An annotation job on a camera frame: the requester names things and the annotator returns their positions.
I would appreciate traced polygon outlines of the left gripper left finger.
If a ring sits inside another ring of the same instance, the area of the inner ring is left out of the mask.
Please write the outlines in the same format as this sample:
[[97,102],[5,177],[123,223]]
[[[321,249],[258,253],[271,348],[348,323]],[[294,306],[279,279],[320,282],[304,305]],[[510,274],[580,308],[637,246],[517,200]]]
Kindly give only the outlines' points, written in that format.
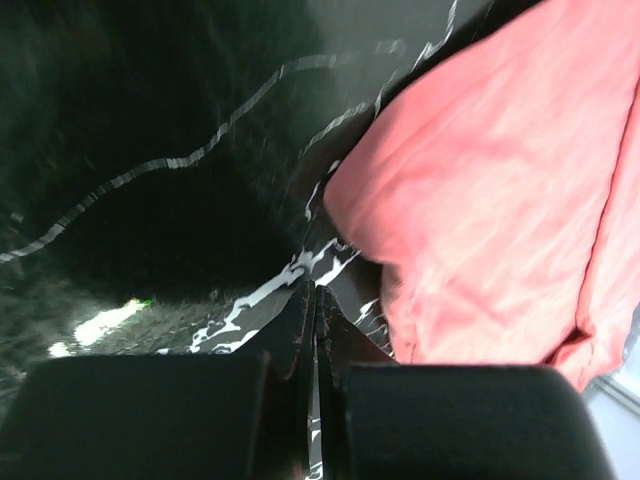
[[303,479],[310,472],[315,288],[300,283],[265,327],[224,356],[222,479]]

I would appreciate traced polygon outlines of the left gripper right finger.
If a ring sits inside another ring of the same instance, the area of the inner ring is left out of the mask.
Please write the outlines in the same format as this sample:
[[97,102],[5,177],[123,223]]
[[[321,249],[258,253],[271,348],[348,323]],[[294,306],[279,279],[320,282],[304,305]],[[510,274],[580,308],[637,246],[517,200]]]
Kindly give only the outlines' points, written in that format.
[[316,289],[321,445],[326,479],[390,479],[399,448],[399,365]]

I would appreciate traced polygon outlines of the red t-shirt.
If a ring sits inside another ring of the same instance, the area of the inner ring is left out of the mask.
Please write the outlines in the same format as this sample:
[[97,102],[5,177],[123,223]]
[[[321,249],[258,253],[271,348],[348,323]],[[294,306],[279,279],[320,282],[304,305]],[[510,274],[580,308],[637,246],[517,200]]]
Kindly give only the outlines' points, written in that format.
[[621,365],[639,302],[639,5],[543,1],[399,94],[328,182],[404,364]]

